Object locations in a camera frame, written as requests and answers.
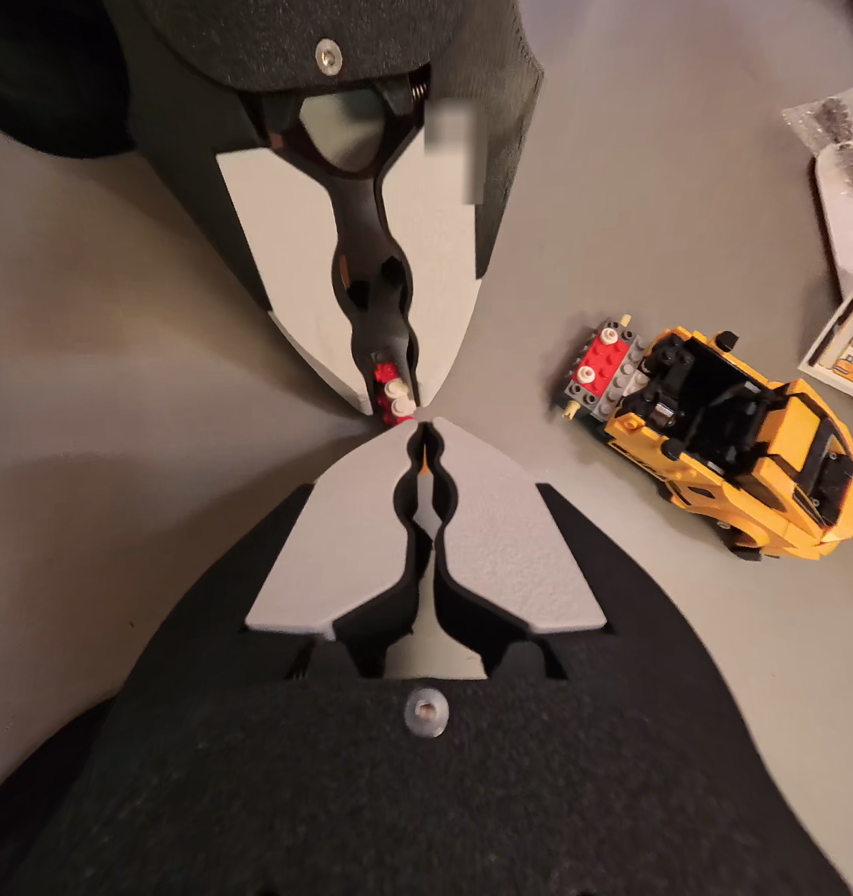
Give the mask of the lego instruction booklet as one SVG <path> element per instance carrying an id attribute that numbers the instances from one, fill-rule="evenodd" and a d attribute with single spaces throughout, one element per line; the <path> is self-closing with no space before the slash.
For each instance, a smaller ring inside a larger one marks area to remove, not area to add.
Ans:
<path id="1" fill-rule="evenodd" d="M 799 370 L 853 398 L 853 292 L 815 337 Z"/>

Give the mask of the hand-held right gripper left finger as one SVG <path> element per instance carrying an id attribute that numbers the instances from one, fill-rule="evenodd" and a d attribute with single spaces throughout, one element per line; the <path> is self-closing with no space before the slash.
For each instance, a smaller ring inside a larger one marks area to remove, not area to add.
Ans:
<path id="1" fill-rule="evenodd" d="M 433 537 L 418 522 L 426 432 L 408 421 L 336 461 L 313 484 L 245 616 L 252 633 L 342 644 L 384 678 L 413 633 Z"/>

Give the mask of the red white lego assembly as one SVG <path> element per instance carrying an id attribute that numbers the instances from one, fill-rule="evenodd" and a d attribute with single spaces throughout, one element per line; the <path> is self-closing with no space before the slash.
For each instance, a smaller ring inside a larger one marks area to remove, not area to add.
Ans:
<path id="1" fill-rule="evenodd" d="M 397 364 L 376 361 L 373 367 L 376 413 L 388 427 L 413 420 L 417 402 Z"/>

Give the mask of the yellow lego car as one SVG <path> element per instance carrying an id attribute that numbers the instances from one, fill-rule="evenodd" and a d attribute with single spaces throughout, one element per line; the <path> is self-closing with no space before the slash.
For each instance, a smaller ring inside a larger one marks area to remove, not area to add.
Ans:
<path id="1" fill-rule="evenodd" d="M 631 317 L 589 331 L 552 402 L 716 526 L 734 555 L 818 560 L 853 539 L 853 437 L 804 380 L 770 380 L 737 336 L 641 336 Z"/>

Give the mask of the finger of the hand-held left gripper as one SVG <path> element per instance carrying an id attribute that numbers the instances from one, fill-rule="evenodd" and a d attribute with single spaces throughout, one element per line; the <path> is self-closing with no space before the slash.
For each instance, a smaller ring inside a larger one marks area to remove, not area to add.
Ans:
<path id="1" fill-rule="evenodd" d="M 388 229 L 410 268 L 408 323 L 417 342 L 414 376 L 423 407 L 455 363 L 481 285 L 476 208 L 465 202 L 469 169 L 462 145 L 430 149 L 421 130 L 393 163 L 382 188 Z"/>
<path id="2" fill-rule="evenodd" d="M 373 414 L 336 297 L 338 233 L 327 190 L 265 148 L 216 160 L 270 304 L 269 316 L 313 370 L 353 409 Z"/>

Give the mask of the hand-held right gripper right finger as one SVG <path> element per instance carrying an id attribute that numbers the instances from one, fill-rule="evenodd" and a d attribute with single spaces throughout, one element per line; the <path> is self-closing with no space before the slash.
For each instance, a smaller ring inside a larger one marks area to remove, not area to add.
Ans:
<path id="1" fill-rule="evenodd" d="M 450 420 L 428 425 L 433 477 L 433 603 L 443 633 L 498 675 L 513 664 L 566 672 L 554 635 L 595 633 L 607 617 L 533 480 Z"/>

